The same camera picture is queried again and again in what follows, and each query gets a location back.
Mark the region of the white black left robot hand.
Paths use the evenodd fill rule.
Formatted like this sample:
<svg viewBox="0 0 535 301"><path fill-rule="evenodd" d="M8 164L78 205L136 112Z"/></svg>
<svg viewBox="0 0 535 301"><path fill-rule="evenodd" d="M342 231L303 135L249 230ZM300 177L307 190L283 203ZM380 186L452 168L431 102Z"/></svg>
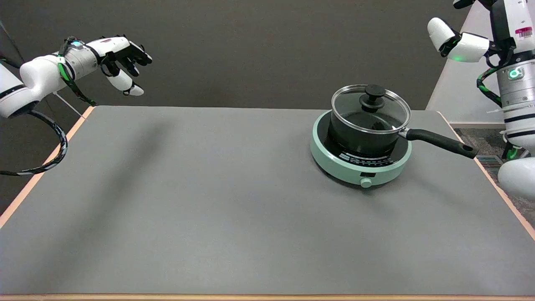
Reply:
<svg viewBox="0 0 535 301"><path fill-rule="evenodd" d="M99 46L99 53L102 54L101 72L110 84L125 96L143 95L144 89L132 78L140 75L138 65L147 66L153 62L145 48L131 42L126 36L103 38L96 46Z"/></svg>

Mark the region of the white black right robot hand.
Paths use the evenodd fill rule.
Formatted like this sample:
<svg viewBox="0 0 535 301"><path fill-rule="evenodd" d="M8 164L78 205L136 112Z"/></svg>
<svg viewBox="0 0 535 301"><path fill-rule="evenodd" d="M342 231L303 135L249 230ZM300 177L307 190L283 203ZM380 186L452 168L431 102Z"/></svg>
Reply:
<svg viewBox="0 0 535 301"><path fill-rule="evenodd" d="M527 0L480 0L489 12L492 39L469 32L457 32L441 18L432 18L427 31L441 57L451 60L476 63L485 57L500 58L496 68L514 64L534 50L534 23Z"/></svg>

